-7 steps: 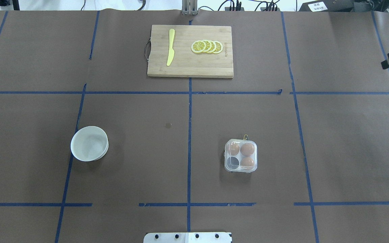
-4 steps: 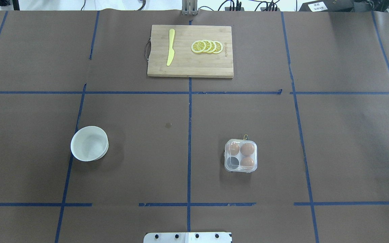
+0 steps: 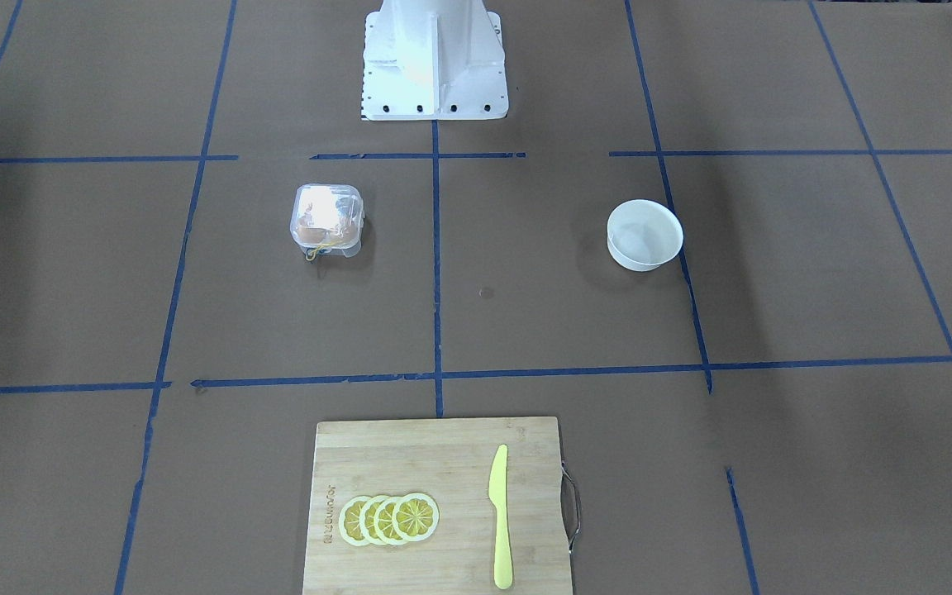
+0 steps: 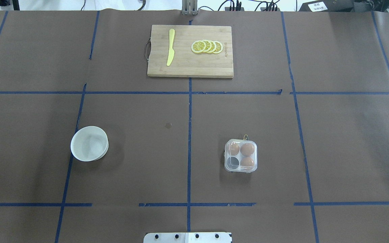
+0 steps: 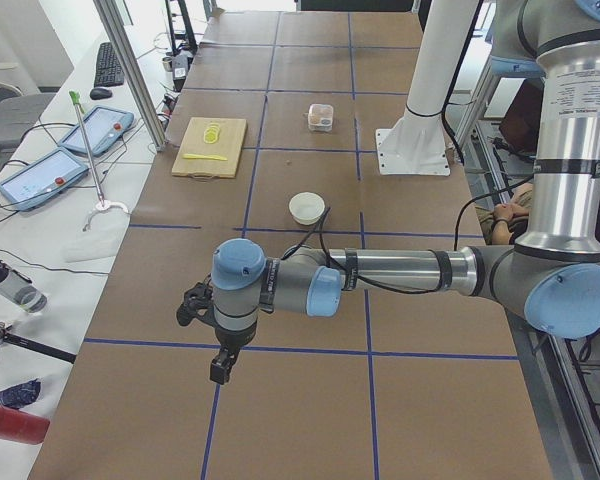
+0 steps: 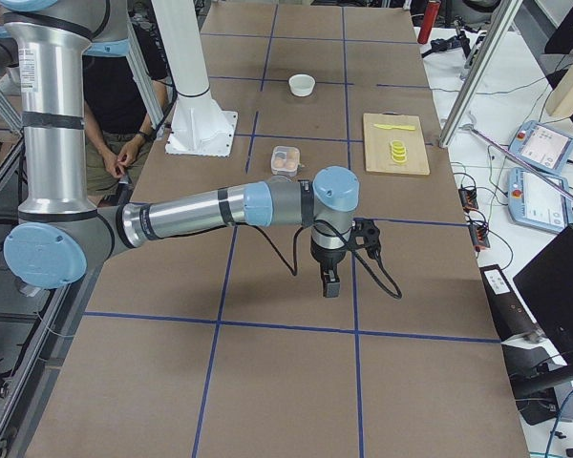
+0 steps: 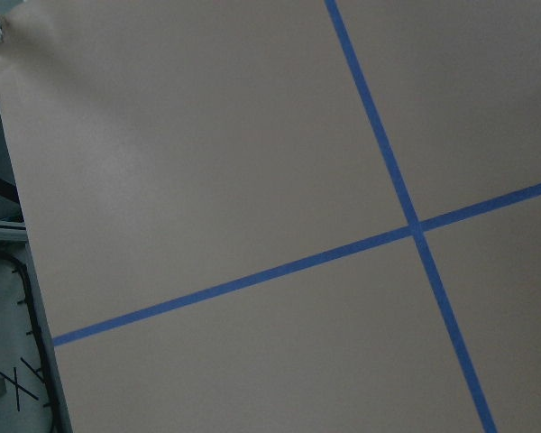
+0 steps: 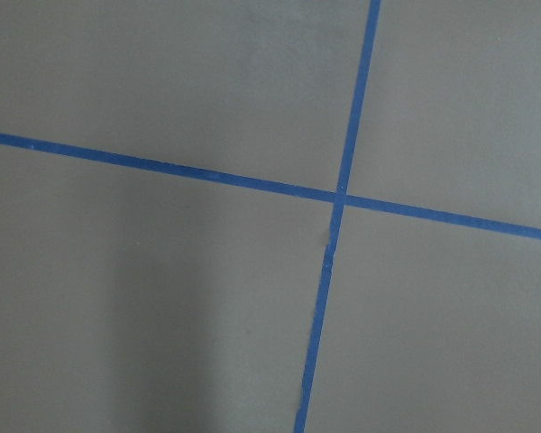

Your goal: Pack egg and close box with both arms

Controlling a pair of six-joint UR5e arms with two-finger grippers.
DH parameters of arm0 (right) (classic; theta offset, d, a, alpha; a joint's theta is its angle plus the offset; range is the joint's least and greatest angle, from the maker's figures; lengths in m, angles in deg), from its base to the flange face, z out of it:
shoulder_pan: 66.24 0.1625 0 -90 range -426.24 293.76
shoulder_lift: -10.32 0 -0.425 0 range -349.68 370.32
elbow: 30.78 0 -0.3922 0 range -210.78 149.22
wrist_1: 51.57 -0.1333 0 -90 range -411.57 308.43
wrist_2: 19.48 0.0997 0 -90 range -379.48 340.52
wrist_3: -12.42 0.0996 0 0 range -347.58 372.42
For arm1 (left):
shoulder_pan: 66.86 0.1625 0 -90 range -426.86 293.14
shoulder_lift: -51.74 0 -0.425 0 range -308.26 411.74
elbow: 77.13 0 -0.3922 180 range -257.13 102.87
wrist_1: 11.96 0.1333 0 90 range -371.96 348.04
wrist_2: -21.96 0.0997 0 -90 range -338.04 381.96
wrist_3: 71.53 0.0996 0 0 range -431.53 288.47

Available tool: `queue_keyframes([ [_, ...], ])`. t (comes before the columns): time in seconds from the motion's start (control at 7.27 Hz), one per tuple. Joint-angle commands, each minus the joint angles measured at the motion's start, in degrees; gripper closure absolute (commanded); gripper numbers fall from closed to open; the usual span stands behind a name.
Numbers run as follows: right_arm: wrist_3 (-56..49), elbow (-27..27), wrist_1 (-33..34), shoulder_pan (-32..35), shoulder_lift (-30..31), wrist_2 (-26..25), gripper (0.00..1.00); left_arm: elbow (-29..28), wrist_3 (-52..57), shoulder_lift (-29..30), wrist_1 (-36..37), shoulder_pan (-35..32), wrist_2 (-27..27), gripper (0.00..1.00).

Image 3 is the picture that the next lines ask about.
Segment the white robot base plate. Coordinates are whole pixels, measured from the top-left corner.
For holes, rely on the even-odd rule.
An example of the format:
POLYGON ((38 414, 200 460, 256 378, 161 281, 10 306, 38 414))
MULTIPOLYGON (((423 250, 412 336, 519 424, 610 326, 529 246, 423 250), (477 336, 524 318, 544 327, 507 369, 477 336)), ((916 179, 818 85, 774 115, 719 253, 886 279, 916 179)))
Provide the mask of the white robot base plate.
POLYGON ((483 1, 384 1, 365 17, 360 117, 507 117, 502 20, 483 1))

